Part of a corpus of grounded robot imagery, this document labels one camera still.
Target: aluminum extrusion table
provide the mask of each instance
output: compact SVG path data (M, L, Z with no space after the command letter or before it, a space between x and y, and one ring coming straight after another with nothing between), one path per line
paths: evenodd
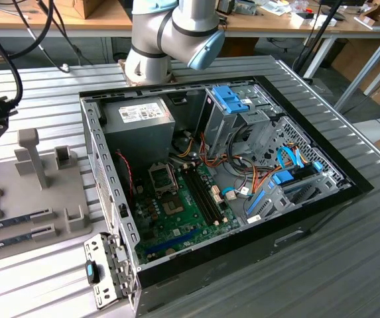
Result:
M357 205L316 234L147 317L366 317L380 315L380 152L338 112L270 56L217 59L205 72L173 63L179 81L264 75L373 184ZM17 129L36 127L42 153L68 144L80 157L92 234L0 260L0 317L131 317L127 301L98 312L82 243L105 230L90 173L78 92L125 86L116 65L22 70L19 114L0 138L0 160L14 158ZM0 71L0 96L15 94Z
M380 62L380 47L375 51L372 57L368 60L353 82L349 85L349 87L345 90L343 95L334 105L334 109L339 111L344 106L344 103L353 95L355 90L361 85L363 79L370 73L370 71ZM380 83L380 73L377 77L369 84L367 89L363 92L366 96L369 96L373 90L377 87L378 83Z

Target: blue tab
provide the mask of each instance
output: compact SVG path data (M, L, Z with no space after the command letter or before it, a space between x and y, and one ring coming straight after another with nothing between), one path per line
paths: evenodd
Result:
M250 205L250 208L247 210L248 215L250 215L253 212L256 205L259 203L260 200L262 200L264 195L265 195L265 191L262 190L262 192L257 196L256 200L252 203L252 205Z
M88 273L88 276L91 276L93 271L92 271L92 265L91 264L88 264L88 266L86 266L86 271Z
M291 180L294 180L293 176L291 175L288 170L277 172L272 176L272 179L275 181L276 184L283 184L284 182L288 182Z
M242 113L249 110L249 107L244 105L237 94L228 86L216 86L212 90L229 114Z
M322 169L324 169L324 166L319 161L314 162L314 167L317 169L318 172L321 172Z

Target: robotic arm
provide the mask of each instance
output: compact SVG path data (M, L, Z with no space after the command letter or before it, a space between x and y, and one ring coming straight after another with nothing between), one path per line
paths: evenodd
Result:
M125 74L137 85L164 83L172 75L170 57L204 70L225 40L218 30L216 0L134 0L132 47Z

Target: power supply label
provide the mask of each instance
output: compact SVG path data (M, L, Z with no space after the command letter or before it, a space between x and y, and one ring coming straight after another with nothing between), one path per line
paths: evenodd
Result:
M124 123L146 121L147 119L154 119L165 116L157 103L122 107L119 109L119 113L121 114Z

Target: ram slot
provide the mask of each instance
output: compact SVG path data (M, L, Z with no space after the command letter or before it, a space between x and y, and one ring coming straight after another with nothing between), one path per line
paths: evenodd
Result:
M215 221L219 221L221 219L221 214L209 191L200 179L200 175L191 169L185 170L182 177L184 178L184 181L207 225L210 226L213 225Z

